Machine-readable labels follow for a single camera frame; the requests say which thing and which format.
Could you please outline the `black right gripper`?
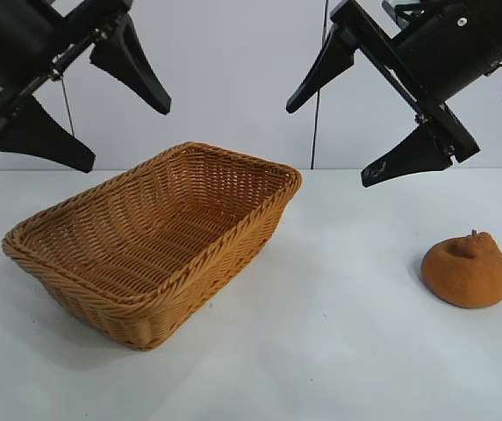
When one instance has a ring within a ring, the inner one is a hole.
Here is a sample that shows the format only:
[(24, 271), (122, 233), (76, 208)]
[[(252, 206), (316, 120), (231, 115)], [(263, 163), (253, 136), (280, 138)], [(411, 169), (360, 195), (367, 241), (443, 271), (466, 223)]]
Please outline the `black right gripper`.
[(286, 102), (296, 112), (355, 64), (361, 52), (415, 112), (416, 129), (361, 172), (371, 187), (405, 175), (443, 171), (466, 161), (477, 142), (448, 100), (484, 75), (498, 58), (492, 36), (480, 28), (466, 1), (384, 1), (398, 26), (388, 35), (357, 1), (342, 1), (333, 26), (304, 80)]

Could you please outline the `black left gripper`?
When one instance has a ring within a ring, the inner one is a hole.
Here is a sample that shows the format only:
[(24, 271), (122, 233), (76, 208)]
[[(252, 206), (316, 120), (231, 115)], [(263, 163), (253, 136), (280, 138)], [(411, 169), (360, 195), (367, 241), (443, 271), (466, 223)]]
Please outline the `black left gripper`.
[(90, 172), (95, 154), (64, 130), (32, 94), (95, 44), (90, 63), (162, 115), (171, 97), (153, 71), (130, 17), (131, 1), (82, 1), (61, 15), (51, 1), (0, 1), (0, 152)]

